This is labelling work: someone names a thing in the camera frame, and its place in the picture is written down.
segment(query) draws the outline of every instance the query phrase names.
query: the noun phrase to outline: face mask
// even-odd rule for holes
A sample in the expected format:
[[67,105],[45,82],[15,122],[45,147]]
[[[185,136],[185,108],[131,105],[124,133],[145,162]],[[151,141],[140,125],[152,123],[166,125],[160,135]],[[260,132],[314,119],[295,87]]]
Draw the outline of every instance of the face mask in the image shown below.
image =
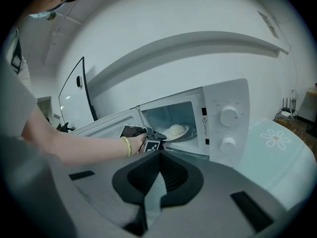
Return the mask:
[[52,12],[54,12],[54,11],[56,11],[56,10],[62,8],[64,5],[65,5],[65,3],[62,3],[62,4],[60,4],[59,6],[53,8],[53,9],[51,9],[51,10],[44,11],[44,12],[40,12],[40,13],[38,13],[38,14],[30,14],[30,16],[31,16],[32,18],[43,18],[43,17],[45,17],[45,16],[51,14]]

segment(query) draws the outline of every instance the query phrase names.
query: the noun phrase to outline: flower decal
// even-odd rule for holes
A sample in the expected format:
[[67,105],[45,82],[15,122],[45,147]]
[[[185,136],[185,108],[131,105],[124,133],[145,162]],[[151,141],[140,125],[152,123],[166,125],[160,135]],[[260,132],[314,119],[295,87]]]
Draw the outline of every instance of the flower decal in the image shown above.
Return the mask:
[[261,134],[262,138],[268,139],[268,141],[266,142],[266,146],[267,147],[273,147],[275,145],[277,145],[277,147],[283,151],[286,150],[286,145],[285,143],[290,143],[291,140],[287,137],[283,137],[284,132],[283,131],[278,131],[277,133],[275,133],[272,129],[267,129],[267,133],[268,134]]

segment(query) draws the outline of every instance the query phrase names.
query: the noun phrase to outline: bracelet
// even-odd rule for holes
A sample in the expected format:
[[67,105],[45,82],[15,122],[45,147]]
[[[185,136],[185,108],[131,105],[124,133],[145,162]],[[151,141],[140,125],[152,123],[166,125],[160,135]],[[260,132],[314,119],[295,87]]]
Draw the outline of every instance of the bracelet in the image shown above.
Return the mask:
[[127,137],[121,137],[128,145],[128,157],[131,156],[132,154],[132,147],[131,147],[131,144],[130,144],[130,140],[127,138]]

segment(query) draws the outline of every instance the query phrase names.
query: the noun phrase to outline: white microwave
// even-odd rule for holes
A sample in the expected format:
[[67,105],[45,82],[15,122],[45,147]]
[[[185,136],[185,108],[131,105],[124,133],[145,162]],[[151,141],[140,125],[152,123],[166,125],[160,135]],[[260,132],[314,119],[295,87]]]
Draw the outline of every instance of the white microwave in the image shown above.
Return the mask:
[[144,103],[79,128],[71,134],[118,138],[125,124],[150,126],[162,133],[174,124],[189,131],[167,148],[201,154],[237,166],[243,155],[250,116],[246,79],[203,86]]

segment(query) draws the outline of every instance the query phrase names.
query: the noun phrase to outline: warning label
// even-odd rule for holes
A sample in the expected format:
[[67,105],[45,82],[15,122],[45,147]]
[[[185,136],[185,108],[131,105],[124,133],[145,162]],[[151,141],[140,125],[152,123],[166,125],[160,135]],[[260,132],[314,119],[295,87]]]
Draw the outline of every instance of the warning label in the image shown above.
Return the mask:
[[203,131],[204,131],[205,138],[209,138],[208,137],[208,124],[207,124],[206,117],[203,117],[202,123],[203,123]]

